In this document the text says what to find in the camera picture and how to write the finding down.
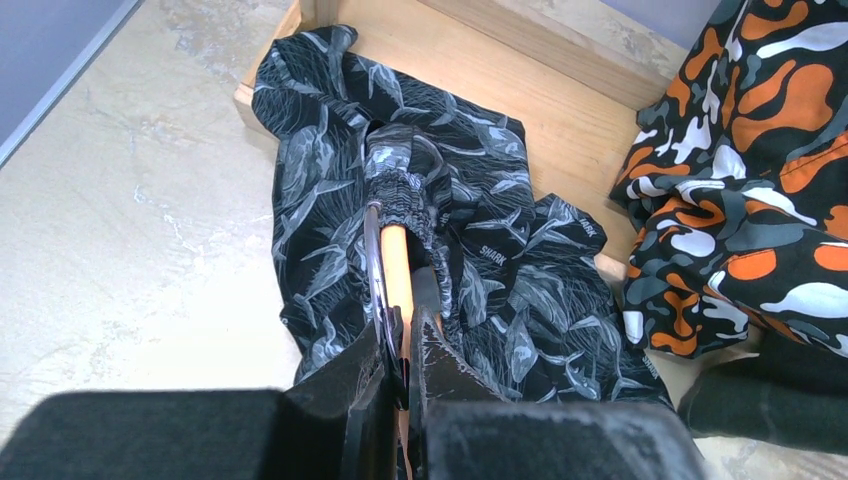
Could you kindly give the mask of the orange hanger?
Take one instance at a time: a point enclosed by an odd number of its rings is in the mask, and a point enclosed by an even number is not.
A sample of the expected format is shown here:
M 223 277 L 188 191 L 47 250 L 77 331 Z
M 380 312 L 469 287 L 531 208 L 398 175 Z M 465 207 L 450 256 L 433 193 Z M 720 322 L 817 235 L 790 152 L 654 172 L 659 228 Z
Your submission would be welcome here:
M 368 203 L 364 217 L 364 246 L 369 277 L 373 326 L 379 359 L 388 376 L 390 404 L 394 407 L 395 444 L 401 448 L 405 477 L 414 477 L 409 460 L 409 363 L 414 298 L 407 232 L 404 226 L 382 225 L 382 205 Z

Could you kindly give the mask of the wooden clothes rack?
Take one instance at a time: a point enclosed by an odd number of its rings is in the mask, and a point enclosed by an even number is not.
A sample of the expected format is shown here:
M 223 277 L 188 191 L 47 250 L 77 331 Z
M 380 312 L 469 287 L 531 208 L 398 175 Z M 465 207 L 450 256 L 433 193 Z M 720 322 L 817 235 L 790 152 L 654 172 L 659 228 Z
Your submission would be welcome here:
M 535 191 L 604 227 L 597 266 L 623 283 L 634 232 L 608 192 L 684 48 L 601 1 L 296 1 L 275 36 L 335 23 L 356 53 L 520 120 Z

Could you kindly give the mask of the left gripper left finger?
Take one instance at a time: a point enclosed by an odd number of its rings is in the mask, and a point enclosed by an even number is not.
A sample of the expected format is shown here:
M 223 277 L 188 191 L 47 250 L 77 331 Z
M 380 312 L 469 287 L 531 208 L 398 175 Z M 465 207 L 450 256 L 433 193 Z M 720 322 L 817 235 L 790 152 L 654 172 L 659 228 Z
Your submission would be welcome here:
M 373 325 L 282 394 L 283 479 L 394 479 L 395 392 Z

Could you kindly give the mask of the dark shark print shorts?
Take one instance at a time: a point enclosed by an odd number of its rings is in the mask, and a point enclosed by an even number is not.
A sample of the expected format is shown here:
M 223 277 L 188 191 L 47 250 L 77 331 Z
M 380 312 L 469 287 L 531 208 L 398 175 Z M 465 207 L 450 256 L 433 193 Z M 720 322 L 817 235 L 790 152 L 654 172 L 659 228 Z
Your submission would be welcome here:
M 533 196 L 522 124 L 351 52 L 336 25 L 274 41 L 252 108 L 279 140 L 273 263 L 304 380 L 370 325 L 363 221 L 400 225 L 442 331 L 501 397 L 671 403 L 628 345 L 589 214 Z

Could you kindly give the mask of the orange camouflage shorts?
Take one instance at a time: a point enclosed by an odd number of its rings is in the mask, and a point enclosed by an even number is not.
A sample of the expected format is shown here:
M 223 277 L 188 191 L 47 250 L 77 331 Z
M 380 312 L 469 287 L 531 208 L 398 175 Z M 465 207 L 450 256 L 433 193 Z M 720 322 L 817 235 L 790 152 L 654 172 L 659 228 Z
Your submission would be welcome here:
M 637 123 L 628 340 L 694 358 L 754 325 L 845 356 L 846 3 L 720 3 Z

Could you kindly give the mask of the olive green shorts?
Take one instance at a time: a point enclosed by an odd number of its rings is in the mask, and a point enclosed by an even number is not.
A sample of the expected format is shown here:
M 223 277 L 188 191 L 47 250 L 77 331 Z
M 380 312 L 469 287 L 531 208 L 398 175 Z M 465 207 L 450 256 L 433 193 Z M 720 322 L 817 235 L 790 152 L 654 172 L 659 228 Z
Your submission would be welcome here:
M 847 359 L 773 333 L 759 354 L 702 371 L 678 406 L 696 437 L 847 454 Z

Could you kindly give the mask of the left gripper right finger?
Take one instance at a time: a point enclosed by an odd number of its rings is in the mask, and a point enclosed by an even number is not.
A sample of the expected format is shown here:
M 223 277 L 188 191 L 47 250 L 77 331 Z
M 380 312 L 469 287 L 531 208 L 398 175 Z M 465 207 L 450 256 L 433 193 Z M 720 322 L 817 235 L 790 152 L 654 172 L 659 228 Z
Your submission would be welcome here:
M 427 307 L 411 321 L 409 439 L 413 479 L 488 479 L 486 460 L 466 434 L 473 408 L 499 401 L 479 374 L 449 345 Z

